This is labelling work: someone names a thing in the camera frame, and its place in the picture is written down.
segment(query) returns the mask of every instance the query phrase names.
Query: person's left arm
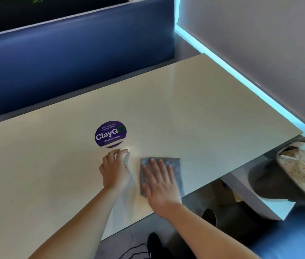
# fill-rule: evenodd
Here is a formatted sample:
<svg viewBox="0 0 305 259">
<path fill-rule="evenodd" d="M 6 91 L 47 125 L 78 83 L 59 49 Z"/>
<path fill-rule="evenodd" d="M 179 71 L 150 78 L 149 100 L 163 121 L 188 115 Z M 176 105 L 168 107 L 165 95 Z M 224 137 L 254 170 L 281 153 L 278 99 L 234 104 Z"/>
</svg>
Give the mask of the person's left arm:
<svg viewBox="0 0 305 259">
<path fill-rule="evenodd" d="M 29 259 L 94 258 L 112 208 L 130 179 L 123 161 L 127 152 L 114 150 L 103 157 L 103 189 Z"/>
</svg>

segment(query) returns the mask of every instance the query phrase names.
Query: black cord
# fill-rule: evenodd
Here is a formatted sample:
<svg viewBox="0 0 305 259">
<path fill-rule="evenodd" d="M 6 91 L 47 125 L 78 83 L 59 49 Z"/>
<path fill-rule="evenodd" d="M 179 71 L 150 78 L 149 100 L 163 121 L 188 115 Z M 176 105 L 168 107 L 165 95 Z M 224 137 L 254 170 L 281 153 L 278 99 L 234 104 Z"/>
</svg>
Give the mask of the black cord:
<svg viewBox="0 0 305 259">
<path fill-rule="evenodd" d="M 130 250 L 132 250 L 132 249 L 134 249 L 134 248 L 138 248 L 138 247 L 143 246 L 143 245 L 146 246 L 146 247 L 148 248 L 148 246 L 147 246 L 146 244 L 140 244 L 140 245 L 138 245 L 138 246 L 132 247 L 132 248 L 128 249 L 122 256 L 120 256 L 119 259 L 121 259 L 128 251 L 130 251 Z"/>
<path fill-rule="evenodd" d="M 135 256 L 135 255 L 140 255 L 141 253 L 148 253 L 148 252 L 134 253 L 129 259 L 132 259 L 133 256 Z"/>
</svg>

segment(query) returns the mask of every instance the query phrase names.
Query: person's left hand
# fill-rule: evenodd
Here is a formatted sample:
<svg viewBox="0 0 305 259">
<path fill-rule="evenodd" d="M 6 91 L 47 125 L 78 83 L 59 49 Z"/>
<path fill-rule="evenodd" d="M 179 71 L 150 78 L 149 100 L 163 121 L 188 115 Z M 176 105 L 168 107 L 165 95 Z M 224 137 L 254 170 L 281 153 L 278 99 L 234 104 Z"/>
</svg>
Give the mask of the person's left hand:
<svg viewBox="0 0 305 259">
<path fill-rule="evenodd" d="M 125 189 L 130 180 L 130 172 L 124 165 L 123 155 L 129 150 L 113 150 L 103 157 L 100 173 L 103 178 L 103 188 L 116 190 L 119 194 Z"/>
</svg>

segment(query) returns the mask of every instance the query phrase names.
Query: finger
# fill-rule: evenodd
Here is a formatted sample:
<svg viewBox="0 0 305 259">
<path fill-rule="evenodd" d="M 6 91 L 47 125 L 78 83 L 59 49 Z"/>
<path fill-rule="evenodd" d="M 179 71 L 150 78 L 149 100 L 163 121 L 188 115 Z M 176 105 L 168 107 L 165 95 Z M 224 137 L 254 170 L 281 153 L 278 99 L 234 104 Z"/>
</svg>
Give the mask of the finger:
<svg viewBox="0 0 305 259">
<path fill-rule="evenodd" d="M 146 165 L 143 165 L 143 171 L 148 179 L 149 185 L 154 185 L 156 183 L 156 179 Z"/>
<path fill-rule="evenodd" d="M 169 180 L 172 184 L 176 184 L 175 182 L 175 177 L 174 177 L 174 171 L 172 168 L 172 165 L 167 165 L 167 170 L 168 170 L 168 175 L 169 175 Z"/>
<path fill-rule="evenodd" d="M 152 169 L 154 170 L 156 182 L 158 182 L 158 183 L 162 182 L 162 175 L 161 175 L 160 169 L 157 166 L 157 163 L 155 162 L 154 158 L 150 159 L 150 164 L 151 164 Z"/>
<path fill-rule="evenodd" d="M 117 154 L 118 152 L 120 152 L 120 149 L 113 150 L 113 151 L 111 151 L 111 152 L 109 152 L 107 154 L 107 156 L 108 156 L 108 163 L 110 163 L 110 164 L 114 163 L 114 161 L 115 161 L 114 155 Z"/>
<path fill-rule="evenodd" d="M 126 154 L 129 150 L 128 149 L 125 149 L 125 150 L 122 150 L 120 152 L 117 153 L 117 156 L 116 156 L 116 160 L 119 160 L 120 162 L 123 162 L 124 161 L 124 154 Z"/>
<path fill-rule="evenodd" d="M 102 158 L 102 162 L 103 162 L 104 168 L 106 169 L 107 166 L 108 166 L 108 157 L 107 157 L 107 155 Z"/>
<path fill-rule="evenodd" d="M 151 190 L 150 190 L 150 187 L 148 186 L 148 184 L 147 183 L 143 183 L 142 187 L 143 187 L 143 191 L 144 191 L 145 197 L 146 198 L 150 198 L 151 197 Z"/>
<path fill-rule="evenodd" d="M 100 170 L 101 174 L 104 174 L 104 165 L 103 164 L 100 165 L 99 170 Z"/>
<path fill-rule="evenodd" d="M 158 165 L 160 167 L 160 171 L 161 171 L 163 181 L 166 182 L 166 183 L 170 183 L 168 172 L 167 172 L 167 169 L 166 169 L 166 165 L 165 165 L 165 163 L 163 162 L 162 159 L 158 160 Z"/>
</svg>

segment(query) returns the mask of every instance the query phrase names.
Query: cyan light strip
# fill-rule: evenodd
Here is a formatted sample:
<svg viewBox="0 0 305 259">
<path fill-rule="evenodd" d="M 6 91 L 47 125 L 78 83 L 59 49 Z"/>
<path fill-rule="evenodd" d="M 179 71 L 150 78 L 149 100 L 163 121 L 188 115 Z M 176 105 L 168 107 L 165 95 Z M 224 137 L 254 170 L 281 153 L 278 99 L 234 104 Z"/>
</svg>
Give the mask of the cyan light strip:
<svg viewBox="0 0 305 259">
<path fill-rule="evenodd" d="M 180 10 L 180 0 L 175 0 L 175 32 L 180 35 L 185 41 L 187 41 L 190 45 L 192 45 L 195 49 L 197 49 L 200 53 L 205 53 L 211 59 L 213 59 L 216 63 L 218 63 L 221 67 L 223 67 L 228 73 L 233 75 L 238 81 L 248 87 L 251 91 L 253 91 L 256 95 L 258 95 L 262 100 L 264 100 L 267 104 L 269 104 L 272 108 L 274 108 L 277 112 L 283 115 L 286 119 L 288 119 L 291 123 L 293 123 L 297 128 L 302 130 L 305 136 L 305 124 L 301 122 L 297 117 L 295 117 L 292 113 L 290 113 L 287 109 L 285 109 L 282 105 L 277 103 L 274 99 L 272 99 L 269 95 L 264 93 L 261 89 L 255 86 L 252 82 L 246 79 L 242 74 L 240 74 L 237 70 L 231 67 L 228 63 L 218 57 L 215 53 L 206 48 L 201 42 L 199 42 L 196 38 L 182 29 L 177 25 L 179 20 L 179 10 Z"/>
</svg>

